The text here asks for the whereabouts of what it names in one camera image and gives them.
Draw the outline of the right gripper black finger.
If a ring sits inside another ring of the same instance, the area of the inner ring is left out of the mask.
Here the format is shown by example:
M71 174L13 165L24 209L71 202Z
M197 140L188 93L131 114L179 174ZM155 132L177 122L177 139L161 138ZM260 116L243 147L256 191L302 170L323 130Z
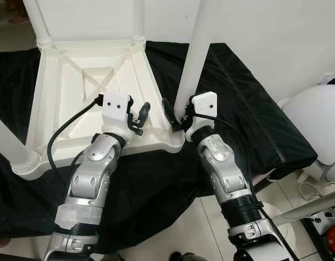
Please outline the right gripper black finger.
M179 129L179 122L174 114L174 105L167 98L163 98L161 104L163 106L165 118L170 124L171 129Z

